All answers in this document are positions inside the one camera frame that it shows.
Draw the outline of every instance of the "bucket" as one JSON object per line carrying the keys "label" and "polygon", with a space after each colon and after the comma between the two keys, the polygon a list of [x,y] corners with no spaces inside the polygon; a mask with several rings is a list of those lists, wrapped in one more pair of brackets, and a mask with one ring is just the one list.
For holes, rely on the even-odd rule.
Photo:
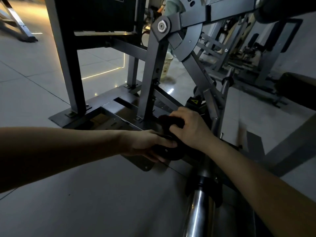
{"label": "bucket", "polygon": [[168,73],[168,70],[169,70],[169,67],[170,67],[172,60],[173,60],[173,55],[169,51],[167,51],[167,55],[165,58],[165,62],[163,64],[160,80],[164,79],[167,76],[167,73]]}

